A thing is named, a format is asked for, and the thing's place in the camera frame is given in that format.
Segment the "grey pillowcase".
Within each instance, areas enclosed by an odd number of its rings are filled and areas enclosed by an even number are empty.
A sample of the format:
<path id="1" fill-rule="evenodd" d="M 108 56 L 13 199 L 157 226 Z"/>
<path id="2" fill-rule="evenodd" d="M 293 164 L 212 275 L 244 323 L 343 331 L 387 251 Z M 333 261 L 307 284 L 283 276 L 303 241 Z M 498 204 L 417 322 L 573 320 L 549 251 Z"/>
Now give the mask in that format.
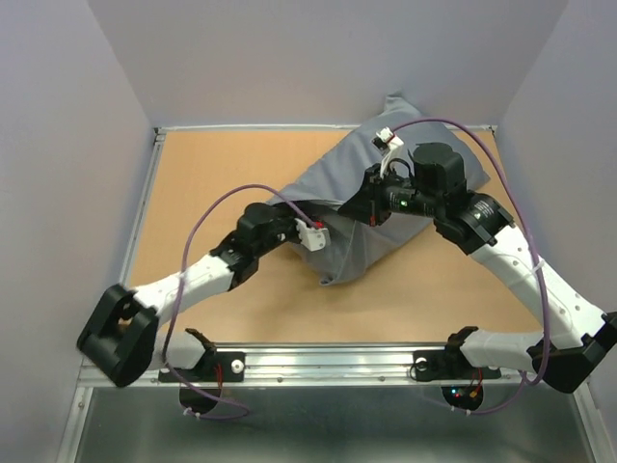
<path id="1" fill-rule="evenodd" d="M 477 156 L 443 123 L 426 123 L 401 93 L 387 96 L 383 111 L 346 135 L 333 149 L 284 186 L 282 196 L 322 222 L 330 234 L 322 250 L 295 251 L 314 270 L 323 286 L 349 283 L 378 260 L 397 250 L 431 221 L 404 213 L 390 193 L 411 187 L 411 168 L 381 173 L 382 153 L 374 146 L 377 132 L 401 126 L 403 148 L 444 143 L 460 154 L 467 186 L 485 185 L 489 176 Z"/>

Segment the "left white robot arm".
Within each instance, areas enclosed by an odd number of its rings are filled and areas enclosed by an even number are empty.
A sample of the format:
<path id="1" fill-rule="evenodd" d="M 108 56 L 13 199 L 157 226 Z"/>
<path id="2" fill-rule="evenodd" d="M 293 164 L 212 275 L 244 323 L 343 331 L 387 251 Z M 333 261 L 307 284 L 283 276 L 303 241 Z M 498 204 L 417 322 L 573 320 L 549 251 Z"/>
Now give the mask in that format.
<path id="1" fill-rule="evenodd" d="M 181 312 L 245 283 L 261 257 L 286 242 L 300 243 L 307 225 L 285 204 L 249 204 L 236 228 L 192 265 L 147 285 L 105 289 L 78 350 L 117 387 L 160 368 L 207 378 L 214 370 L 212 343 L 194 330 L 165 335 L 160 328 L 174 327 Z"/>

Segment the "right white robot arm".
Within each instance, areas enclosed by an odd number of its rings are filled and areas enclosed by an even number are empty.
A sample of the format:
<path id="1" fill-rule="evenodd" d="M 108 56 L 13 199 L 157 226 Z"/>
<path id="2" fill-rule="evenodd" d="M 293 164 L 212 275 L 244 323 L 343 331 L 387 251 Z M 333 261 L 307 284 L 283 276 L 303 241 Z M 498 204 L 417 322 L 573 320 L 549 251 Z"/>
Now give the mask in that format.
<path id="1" fill-rule="evenodd" d="M 410 153 L 408 177 L 390 166 L 403 148 L 389 135 L 374 138 L 380 162 L 364 172 L 359 191 L 339 215 L 370 227 L 393 213 L 432 219 L 436 231 L 491 271 L 549 328 L 537 333 L 492 333 L 470 326 L 449 336 L 443 351 L 416 367 L 416 380 L 467 378 L 476 368 L 534 372 L 570 394 L 616 343 L 616 315 L 586 301 L 531 246 L 509 212 L 467 186 L 463 157 L 450 145 L 425 143 Z"/>

